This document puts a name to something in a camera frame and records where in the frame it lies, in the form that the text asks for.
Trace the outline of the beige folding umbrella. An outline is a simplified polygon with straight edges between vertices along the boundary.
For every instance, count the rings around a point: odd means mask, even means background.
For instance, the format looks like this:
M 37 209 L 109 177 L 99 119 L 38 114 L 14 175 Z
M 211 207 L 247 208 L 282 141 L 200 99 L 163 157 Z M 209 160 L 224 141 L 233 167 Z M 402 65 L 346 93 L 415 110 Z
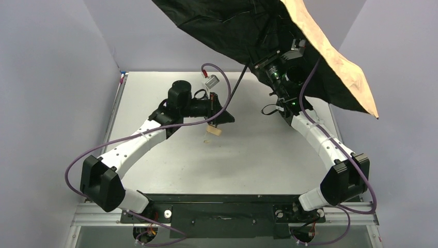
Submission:
M 301 68 L 303 79 L 317 66 L 304 97 L 378 117 L 364 72 L 332 46 L 303 1 L 155 1 L 155 5 L 180 30 L 247 66 L 252 74 L 256 52 L 285 53 L 294 39 L 307 40 L 303 56 L 285 64 L 288 75 L 291 67 Z

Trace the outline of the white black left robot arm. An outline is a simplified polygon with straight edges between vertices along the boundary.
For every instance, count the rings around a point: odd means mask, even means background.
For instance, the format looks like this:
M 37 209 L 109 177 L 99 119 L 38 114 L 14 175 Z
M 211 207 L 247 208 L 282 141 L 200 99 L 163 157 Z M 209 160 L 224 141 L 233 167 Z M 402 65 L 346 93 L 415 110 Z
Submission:
M 121 180 L 143 155 L 170 138 L 189 117 L 203 117 L 212 126 L 235 121 L 222 108 L 216 93 L 211 92 L 205 99 L 193 98 L 189 82 L 175 81 L 167 98 L 137 129 L 133 139 L 83 161 L 81 192 L 105 212 L 119 208 L 142 213 L 149 199 L 139 191 L 125 188 Z

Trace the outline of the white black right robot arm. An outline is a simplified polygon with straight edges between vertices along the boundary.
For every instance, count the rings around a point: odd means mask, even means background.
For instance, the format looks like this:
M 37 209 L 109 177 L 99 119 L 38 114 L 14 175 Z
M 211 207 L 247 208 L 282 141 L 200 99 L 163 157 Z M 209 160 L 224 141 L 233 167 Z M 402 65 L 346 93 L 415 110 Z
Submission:
M 288 75 L 285 69 L 288 59 L 280 51 L 272 52 L 256 62 L 254 69 L 268 77 L 272 94 L 277 96 L 273 113 L 279 113 L 306 139 L 327 170 L 317 187 L 299 196 L 298 207 L 310 212 L 325 206 L 340 206 L 370 189 L 370 161 L 366 155 L 356 154 L 337 139 L 304 98 L 304 90 L 317 66 L 303 79 L 299 67 L 291 67 L 292 74 Z

